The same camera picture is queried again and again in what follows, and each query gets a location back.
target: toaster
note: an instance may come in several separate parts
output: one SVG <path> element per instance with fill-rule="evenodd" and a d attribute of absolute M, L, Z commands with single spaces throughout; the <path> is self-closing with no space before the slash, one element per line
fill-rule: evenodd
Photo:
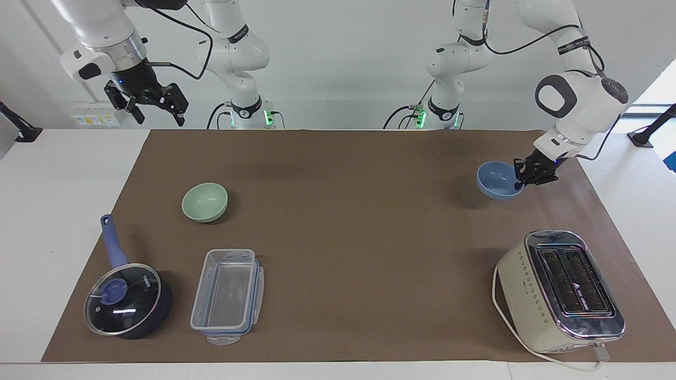
<path fill-rule="evenodd" d="M 541 354 L 618 340 L 625 321 L 584 241 L 569 231 L 536 231 L 498 262 L 514 327 Z"/>

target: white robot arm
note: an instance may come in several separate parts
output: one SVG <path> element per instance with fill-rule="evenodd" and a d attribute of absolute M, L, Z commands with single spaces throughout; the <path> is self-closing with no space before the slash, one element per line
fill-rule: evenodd
<path fill-rule="evenodd" d="M 486 43 L 489 8 L 490 0 L 455 0 L 453 17 L 460 38 L 438 48 L 428 61 L 437 86 L 425 104 L 425 128 L 453 128 L 464 90 L 459 76 L 486 67 L 494 58 L 496 52 Z M 558 179 L 557 167 L 576 156 L 595 134 L 608 130 L 629 96 L 596 67 L 571 0 L 516 0 L 516 10 L 524 25 L 550 36 L 564 66 L 564 72 L 547 76 L 537 86 L 536 103 L 557 121 L 534 142 L 529 157 L 514 161 L 520 181 L 515 186 L 522 187 Z"/>
<path fill-rule="evenodd" d="M 464 83 L 460 75 L 488 66 L 495 55 L 483 43 L 483 26 L 488 21 L 488 0 L 457 0 L 453 8 L 458 42 L 438 47 L 427 61 L 427 72 L 436 87 L 424 104 L 427 115 L 421 128 L 453 128 L 460 109 Z"/>
<path fill-rule="evenodd" d="M 258 93 L 254 78 L 247 71 L 265 68 L 270 61 L 267 45 L 249 31 L 238 0 L 203 0 L 210 24 L 226 38 L 214 39 L 207 70 L 225 84 L 233 128 L 274 128 L 269 103 Z M 204 63 L 206 41 L 197 46 L 197 58 Z"/>
<path fill-rule="evenodd" d="M 137 104 L 149 104 L 170 112 L 179 126 L 188 101 L 178 85 L 159 84 L 146 57 L 145 42 L 124 14 L 127 6 L 180 9 L 187 0 L 51 0 L 71 24 L 79 44 L 61 56 L 61 63 L 74 80 L 85 81 L 107 74 L 104 91 L 113 106 L 131 113 L 143 123 Z"/>
<path fill-rule="evenodd" d="M 619 119 L 629 102 L 627 90 L 597 69 L 590 53 L 589 37 L 571 0 L 518 0 L 521 22 L 542 33 L 564 25 L 550 38 L 556 43 L 564 72 L 547 76 L 535 90 L 537 105 L 557 119 L 555 125 L 535 140 L 535 151 L 524 160 L 514 160 L 516 188 L 556 181 L 556 169 L 575 157 L 596 135 Z"/>

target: black cable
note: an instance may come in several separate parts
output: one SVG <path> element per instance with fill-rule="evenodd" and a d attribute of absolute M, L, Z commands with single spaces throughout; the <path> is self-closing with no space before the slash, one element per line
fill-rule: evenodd
<path fill-rule="evenodd" d="M 544 40 L 545 38 L 551 36 L 552 34 L 554 34 L 556 32 L 560 32 L 561 30 L 564 30 L 564 29 L 567 29 L 567 28 L 578 28 L 579 29 L 580 27 L 578 25 L 574 25 L 574 24 L 560 26 L 560 27 L 552 30 L 551 32 L 549 32 L 547 34 L 543 34 L 540 37 L 537 37 L 536 39 L 532 40 L 531 42 L 527 43 L 526 45 L 523 45 L 521 47 L 517 47 L 516 49 L 512 49 L 510 51 L 495 51 L 495 50 L 493 50 L 493 48 L 488 45 L 488 40 L 487 40 L 488 30 L 485 30 L 484 33 L 483 33 L 483 44 L 486 45 L 486 48 L 488 48 L 488 50 L 490 50 L 491 53 L 493 53 L 493 54 L 507 55 L 507 54 L 516 53 L 517 51 L 523 50 L 523 49 L 531 46 L 532 44 L 538 43 L 538 42 Z"/>
<path fill-rule="evenodd" d="M 606 136 L 603 138 L 603 142 L 601 143 L 601 146 L 598 148 L 598 151 L 596 152 L 596 156 L 594 156 L 594 158 L 589 158 L 589 157 L 583 156 L 581 154 L 578 154 L 575 157 L 581 158 L 582 160 L 587 160 L 587 161 L 596 160 L 598 158 L 598 156 L 601 154 L 601 151 L 603 150 L 603 146 L 606 144 L 606 141 L 610 137 L 610 133 L 612 132 L 613 128 L 615 128 L 615 126 L 617 125 L 617 122 L 620 121 L 620 117 L 622 117 L 622 115 L 617 116 L 615 123 L 613 123 L 613 125 L 610 127 L 610 129 L 608 129 L 608 132 L 606 133 Z"/>
<path fill-rule="evenodd" d="M 214 110 L 212 111 L 211 116 L 209 116 L 209 121 L 207 121 L 207 130 L 209 129 L 209 126 L 211 126 L 211 121 L 214 119 L 214 115 L 216 114 L 216 112 L 217 112 L 221 107 L 223 107 L 224 105 L 225 105 L 225 103 L 221 103 L 221 104 L 217 105 L 217 106 L 214 108 Z"/>
<path fill-rule="evenodd" d="M 456 118 L 456 124 L 458 123 L 458 119 L 462 116 L 462 121 L 460 122 L 460 126 L 458 127 L 458 130 L 462 130 L 462 125 L 464 124 L 464 114 L 460 112 L 458 114 L 458 117 Z"/>
<path fill-rule="evenodd" d="M 642 126 L 641 128 L 636 129 L 636 130 L 633 130 L 633 131 L 631 131 L 631 132 L 629 132 L 629 133 L 636 133 L 636 132 L 638 132 L 639 130 L 646 129 L 646 128 L 648 128 L 648 127 L 649 127 L 649 125 Z"/>
<path fill-rule="evenodd" d="M 400 113 L 401 111 L 407 110 L 407 109 L 408 109 L 408 106 L 405 105 L 404 107 L 399 107 L 399 108 L 397 108 L 396 111 L 392 112 L 392 115 L 390 115 L 390 116 L 387 118 L 387 121 L 385 122 L 385 125 L 383 125 L 383 129 L 387 129 L 387 125 L 389 124 L 389 121 L 392 120 L 392 118 L 393 118 L 396 114 Z"/>
<path fill-rule="evenodd" d="M 592 53 L 592 51 L 589 50 L 589 49 L 587 49 L 587 52 L 589 52 L 589 58 L 591 59 L 591 65 L 596 69 L 596 75 L 593 75 L 593 76 L 601 76 L 601 77 L 605 76 L 605 74 L 603 73 L 603 70 L 601 70 L 601 67 L 599 67 L 599 65 L 596 64 L 596 60 L 594 59 L 594 53 Z"/>
<path fill-rule="evenodd" d="M 600 68 L 600 69 L 597 68 L 597 69 L 599 70 L 599 72 L 598 72 L 597 74 L 600 74 L 600 73 L 606 71 L 606 62 L 603 62 L 603 58 L 602 58 L 601 55 L 598 53 L 598 51 L 596 51 L 596 49 L 594 49 L 594 47 L 591 46 L 591 45 L 589 45 L 589 50 L 591 50 L 591 51 L 594 52 L 594 55 L 596 55 L 596 57 L 598 57 L 598 61 L 599 61 L 599 63 L 601 64 L 601 68 Z"/>
<path fill-rule="evenodd" d="M 204 20 L 202 20 L 202 18 L 199 17 L 199 15 L 197 14 L 197 12 L 190 6 L 190 4 L 186 4 L 185 6 L 188 7 L 188 9 L 190 9 L 191 12 L 193 12 L 193 14 L 195 15 L 195 17 L 196 17 L 196 18 L 199 20 L 199 22 L 201 22 L 204 26 L 206 26 L 207 28 L 213 30 L 213 31 L 216 32 L 216 33 L 220 33 L 218 30 L 214 29 L 211 25 L 209 25 L 209 24 L 207 24 L 206 22 L 204 22 Z"/>
<path fill-rule="evenodd" d="M 432 80 L 432 83 L 430 83 L 429 86 L 427 87 L 427 90 L 425 91 L 425 94 L 423 94 L 422 97 L 420 98 L 420 101 L 418 101 L 418 105 L 422 105 L 422 104 L 423 104 L 423 100 L 425 100 L 425 97 L 427 96 L 427 93 L 429 93 L 429 90 L 432 88 L 433 85 L 434 85 L 434 80 Z M 411 112 L 411 116 L 415 116 L 415 113 L 416 113 L 416 111 L 413 110 L 413 112 Z M 408 119 L 408 121 L 406 122 L 406 127 L 404 127 L 404 129 L 408 129 L 408 123 L 410 123 L 410 122 L 411 122 L 411 119 Z"/>
<path fill-rule="evenodd" d="M 270 115 L 279 115 L 279 117 L 282 118 L 282 128 L 286 129 L 287 128 L 287 123 L 284 121 L 284 115 L 282 115 L 281 112 L 279 111 L 272 111 Z"/>
<path fill-rule="evenodd" d="M 411 121 L 410 119 L 413 119 L 413 118 L 415 118 L 415 117 L 416 117 L 416 116 L 414 116 L 414 115 L 406 115 L 406 116 L 404 116 L 404 117 L 402 118 L 402 121 L 399 122 L 399 126 L 397 127 L 397 129 L 401 129 L 401 128 L 402 128 L 402 124 L 404 123 L 404 120 L 409 119 L 408 121 Z"/>
<path fill-rule="evenodd" d="M 145 7 L 147 7 L 148 9 L 150 9 L 151 11 L 159 14 L 160 16 L 162 16 L 162 17 L 164 17 L 168 20 L 171 20 L 173 22 L 176 22 L 178 25 L 181 25 L 181 26 L 184 26 L 185 28 L 194 30 L 195 32 L 200 32 L 201 34 L 204 34 L 209 39 L 209 51 L 207 52 L 207 58 L 204 61 L 204 66 L 202 67 L 202 71 L 199 72 L 199 75 L 194 75 L 190 71 L 180 67 L 179 65 L 173 64 L 173 63 L 164 64 L 163 62 L 158 62 L 159 64 L 157 64 L 155 62 L 149 62 L 148 65 L 149 66 L 158 66 L 158 67 L 172 67 L 172 68 L 175 68 L 177 70 L 184 72 L 186 75 L 190 76 L 192 79 L 195 79 L 195 80 L 201 79 L 202 76 L 204 75 L 204 72 L 207 70 L 207 65 L 209 64 L 209 59 L 211 58 L 211 53 L 212 53 L 212 50 L 214 49 L 214 38 L 211 37 L 211 35 L 209 33 L 205 32 L 204 30 L 202 30 L 200 28 L 196 28 L 192 25 L 184 23 L 183 21 L 179 21 L 179 20 L 173 18 L 172 16 L 169 16 L 168 14 L 165 14 L 164 12 L 157 10 L 157 9 L 147 5 L 147 4 L 143 4 L 143 5 Z"/>
<path fill-rule="evenodd" d="M 216 129 L 220 130 L 220 117 L 223 116 L 223 115 L 230 115 L 230 112 L 225 111 L 225 112 L 221 112 L 220 114 L 218 114 L 218 116 L 216 117 Z"/>

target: green indicator light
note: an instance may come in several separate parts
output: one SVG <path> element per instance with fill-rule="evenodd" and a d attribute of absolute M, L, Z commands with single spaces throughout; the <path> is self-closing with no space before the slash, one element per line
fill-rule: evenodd
<path fill-rule="evenodd" d="M 274 124 L 274 118 L 272 118 L 272 115 L 270 115 L 270 112 L 268 112 L 267 110 L 265 111 L 265 123 L 267 125 Z"/>
<path fill-rule="evenodd" d="M 418 119 L 416 120 L 416 126 L 418 128 L 423 128 L 425 127 L 425 119 L 427 118 L 427 113 L 425 111 L 422 111 L 420 115 L 418 116 Z"/>

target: white power cord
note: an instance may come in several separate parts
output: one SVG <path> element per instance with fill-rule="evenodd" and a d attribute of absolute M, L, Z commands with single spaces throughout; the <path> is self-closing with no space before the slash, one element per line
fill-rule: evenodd
<path fill-rule="evenodd" d="M 528 351 L 528 352 L 530 352 L 531 354 L 537 356 L 538 358 L 542 358 L 542 359 L 544 359 L 544 360 L 548 360 L 548 361 L 550 361 L 550 362 L 552 362 L 552 363 L 554 363 L 554 364 L 558 364 L 558 365 L 564 366 L 564 367 L 566 367 L 566 368 L 574 369 L 574 370 L 576 370 L 576 371 L 582 371 L 582 372 L 594 372 L 594 371 L 597 371 L 599 368 L 601 368 L 601 365 L 603 364 L 603 362 L 601 362 L 601 361 L 598 361 L 598 362 L 597 362 L 593 367 L 591 367 L 591 368 L 580 368 L 580 367 L 572 366 L 572 365 L 570 365 L 570 364 L 568 364 L 568 363 L 566 363 L 566 362 L 562 362 L 562 361 L 557 360 L 557 359 L 552 359 L 552 358 L 550 358 L 549 356 L 540 354 L 539 352 L 535 352 L 535 351 L 531 350 L 528 346 L 526 346 L 526 344 L 523 343 L 523 340 L 521 340 L 521 338 L 518 336 L 518 334 L 517 334 L 516 331 L 514 330 L 514 327 L 512 327 L 512 325 L 509 323 L 509 320 L 507 320 L 507 317 L 506 317 L 505 314 L 502 312 L 502 309 L 500 308 L 500 306 L 498 305 L 498 302 L 496 301 L 496 281 L 497 281 L 497 279 L 498 279 L 498 266 L 496 265 L 496 269 L 493 271 L 493 305 L 496 307 L 496 310 L 500 313 L 500 316 L 502 317 L 502 320 L 505 321 L 505 325 L 507 325 L 507 327 L 509 327 L 510 331 L 512 331 L 512 334 L 514 335 L 514 337 L 516 338 L 516 340 L 518 340 L 518 342 L 521 343 L 521 345 L 526 349 L 526 351 Z"/>

